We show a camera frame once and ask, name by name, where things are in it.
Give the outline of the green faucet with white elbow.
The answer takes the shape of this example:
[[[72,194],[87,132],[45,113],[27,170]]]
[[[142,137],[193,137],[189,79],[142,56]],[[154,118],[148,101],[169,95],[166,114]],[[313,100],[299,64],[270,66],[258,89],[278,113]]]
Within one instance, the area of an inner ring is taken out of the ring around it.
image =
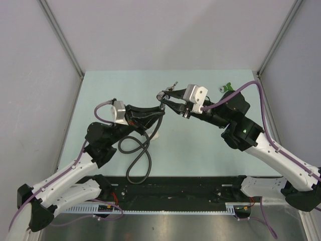
[[[233,87],[232,87],[232,85],[231,85],[230,82],[228,82],[227,84],[222,85],[222,86],[219,87],[219,91],[220,91],[221,93],[225,93],[225,92],[227,92],[227,91],[233,91],[233,90],[234,90],[234,89],[233,89]]]

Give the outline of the white pipe elbow fitting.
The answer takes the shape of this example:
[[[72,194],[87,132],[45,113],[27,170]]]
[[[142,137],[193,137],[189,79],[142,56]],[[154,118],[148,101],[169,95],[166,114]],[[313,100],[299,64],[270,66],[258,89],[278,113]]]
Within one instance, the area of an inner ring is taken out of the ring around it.
[[[159,131],[157,131],[156,133],[148,134],[148,137],[149,137],[150,141],[154,141],[154,140],[158,139],[159,138]]]

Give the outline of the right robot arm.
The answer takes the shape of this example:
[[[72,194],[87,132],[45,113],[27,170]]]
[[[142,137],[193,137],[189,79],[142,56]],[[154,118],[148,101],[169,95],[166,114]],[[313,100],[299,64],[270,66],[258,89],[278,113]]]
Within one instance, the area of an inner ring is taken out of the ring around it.
[[[297,158],[273,140],[266,126],[246,117],[250,104],[239,90],[228,90],[218,103],[207,99],[207,89],[194,84],[164,91],[158,100],[185,118],[191,116],[223,128],[226,144],[252,155],[277,171],[280,178],[240,176],[231,189],[236,201],[247,197],[285,200],[290,206],[310,212],[320,205],[320,168]]]

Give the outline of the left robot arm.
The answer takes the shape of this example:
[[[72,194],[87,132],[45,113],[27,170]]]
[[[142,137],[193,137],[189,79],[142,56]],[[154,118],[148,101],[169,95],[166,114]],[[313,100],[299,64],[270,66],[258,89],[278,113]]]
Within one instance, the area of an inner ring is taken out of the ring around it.
[[[81,188],[73,184],[92,171],[107,164],[117,151],[126,153],[120,146],[127,139],[134,140],[138,147],[129,153],[139,152],[126,170],[126,178],[132,183],[129,173],[141,156],[147,156],[147,172],[141,179],[144,182],[151,172],[151,156],[148,152],[151,139],[158,132],[165,108],[170,107],[182,112],[184,106],[169,100],[169,97],[159,97],[160,104],[156,107],[139,108],[125,105],[117,99],[108,100],[95,107],[94,113],[106,105],[111,106],[113,120],[108,121],[97,116],[97,122],[87,128],[85,141],[77,158],[67,167],[56,172],[44,181],[29,186],[22,185],[18,189],[18,211],[15,218],[27,207],[30,221],[27,230],[32,232],[46,228],[61,211],[81,202],[91,199],[104,201],[110,197],[110,183],[103,175],[95,175]]]

